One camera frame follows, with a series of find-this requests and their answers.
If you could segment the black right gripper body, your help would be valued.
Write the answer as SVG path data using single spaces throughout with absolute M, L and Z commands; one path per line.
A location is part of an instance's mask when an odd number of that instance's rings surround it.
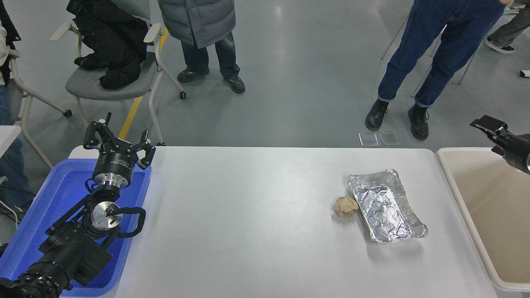
M 507 164 L 529 174 L 530 134 L 503 134 L 494 138 L 493 151 L 503 156 Z

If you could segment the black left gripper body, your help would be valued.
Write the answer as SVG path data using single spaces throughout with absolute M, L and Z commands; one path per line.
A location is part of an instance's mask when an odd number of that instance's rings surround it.
M 106 175 L 117 174 L 123 179 L 131 179 L 134 166 L 141 147 L 128 142 L 118 141 L 118 147 L 110 141 L 103 143 L 99 149 L 99 157 L 95 166 L 95 179 L 103 179 Z

